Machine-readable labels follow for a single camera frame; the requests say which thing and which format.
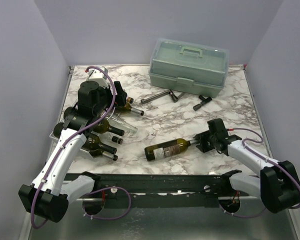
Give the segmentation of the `dark green labelled wine bottle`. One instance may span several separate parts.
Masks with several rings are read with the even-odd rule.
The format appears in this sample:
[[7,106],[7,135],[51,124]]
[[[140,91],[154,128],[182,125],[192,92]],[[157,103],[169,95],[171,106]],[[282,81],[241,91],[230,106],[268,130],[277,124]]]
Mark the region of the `dark green labelled wine bottle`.
[[129,103],[126,103],[124,106],[116,107],[115,112],[120,114],[134,113],[139,116],[143,116],[145,114],[143,110],[132,107]]

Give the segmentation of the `clear glass wine bottle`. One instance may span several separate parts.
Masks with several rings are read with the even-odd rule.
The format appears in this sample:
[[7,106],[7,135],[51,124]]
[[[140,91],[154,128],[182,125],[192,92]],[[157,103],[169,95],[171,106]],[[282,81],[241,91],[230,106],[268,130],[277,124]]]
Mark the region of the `clear glass wine bottle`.
[[109,113],[104,119],[107,120],[112,127],[124,130],[125,136],[132,136],[138,131],[137,127],[125,121],[123,118],[120,117],[119,114],[114,113],[111,116],[111,114]]

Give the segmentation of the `clear acrylic wine rack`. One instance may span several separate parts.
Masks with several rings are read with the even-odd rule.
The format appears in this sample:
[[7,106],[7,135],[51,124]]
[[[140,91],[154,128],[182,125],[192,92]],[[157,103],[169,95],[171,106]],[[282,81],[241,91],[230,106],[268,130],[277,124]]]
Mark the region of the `clear acrylic wine rack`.
[[[70,128],[78,131],[99,120],[102,112],[109,109],[111,104],[115,107],[123,107],[127,99],[127,93],[122,89],[119,90],[119,94],[113,94],[109,87],[88,86],[87,84],[79,88],[77,95],[76,104],[64,111],[63,121],[53,129],[52,135],[57,139],[61,137],[63,130]],[[93,158],[103,156],[116,161],[118,159],[117,149],[101,142],[97,135],[106,132],[119,136],[123,136],[125,133],[124,130],[111,126],[106,119],[102,119],[82,132],[86,141],[81,148]]]

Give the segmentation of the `dark green white-label bottle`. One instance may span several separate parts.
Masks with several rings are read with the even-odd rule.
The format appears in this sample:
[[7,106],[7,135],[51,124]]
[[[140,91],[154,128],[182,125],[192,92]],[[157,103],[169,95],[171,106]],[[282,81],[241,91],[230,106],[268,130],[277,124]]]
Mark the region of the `dark green white-label bottle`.
[[125,134],[124,130],[111,126],[107,119],[103,119],[98,124],[96,124],[93,128],[93,131],[99,134],[110,132],[121,137]]

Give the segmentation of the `green bottle silver neck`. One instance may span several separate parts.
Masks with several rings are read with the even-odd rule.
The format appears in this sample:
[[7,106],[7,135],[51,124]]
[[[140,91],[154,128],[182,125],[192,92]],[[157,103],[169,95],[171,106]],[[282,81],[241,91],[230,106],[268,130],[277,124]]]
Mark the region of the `green bottle silver neck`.
[[150,145],[144,148],[145,158],[148,162],[162,160],[185,152],[191,145],[198,144],[199,140],[185,140],[177,138],[174,140]]

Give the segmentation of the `olive green wine bottle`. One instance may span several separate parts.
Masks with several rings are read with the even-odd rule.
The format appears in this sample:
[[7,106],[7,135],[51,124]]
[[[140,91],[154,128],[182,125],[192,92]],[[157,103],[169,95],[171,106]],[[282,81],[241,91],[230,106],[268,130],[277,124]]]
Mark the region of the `olive green wine bottle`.
[[91,133],[88,136],[87,140],[85,141],[84,145],[81,148],[90,152],[96,150],[106,151],[111,154],[115,154],[117,152],[117,149],[115,147],[112,147],[110,145],[101,142],[100,138],[93,133]]

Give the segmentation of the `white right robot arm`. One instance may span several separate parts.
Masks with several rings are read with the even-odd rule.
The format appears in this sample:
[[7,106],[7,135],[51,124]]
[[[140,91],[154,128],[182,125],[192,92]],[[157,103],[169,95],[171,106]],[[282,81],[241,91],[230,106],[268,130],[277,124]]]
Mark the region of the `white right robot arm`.
[[241,162],[256,174],[251,176],[239,170],[223,174],[225,180],[220,183],[220,191],[224,195],[244,192],[261,199],[264,207],[274,214],[300,208],[300,180],[290,161],[268,157],[249,146],[249,138],[230,135],[231,129],[226,128],[220,118],[209,120],[207,125],[208,130],[195,135],[196,147],[203,153],[216,150]]

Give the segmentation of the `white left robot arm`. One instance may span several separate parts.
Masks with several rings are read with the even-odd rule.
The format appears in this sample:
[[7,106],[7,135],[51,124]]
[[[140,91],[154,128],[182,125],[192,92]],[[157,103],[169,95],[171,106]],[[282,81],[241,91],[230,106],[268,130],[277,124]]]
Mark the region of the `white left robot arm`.
[[30,185],[23,184],[18,191],[34,229],[39,229],[36,216],[58,223],[70,203],[84,195],[97,197],[101,191],[98,178],[92,173],[82,173],[68,185],[63,181],[94,126],[107,116],[104,110],[123,107],[128,95],[119,81],[102,87],[94,80],[81,83],[77,95],[75,106],[64,112],[59,140],[47,163]]

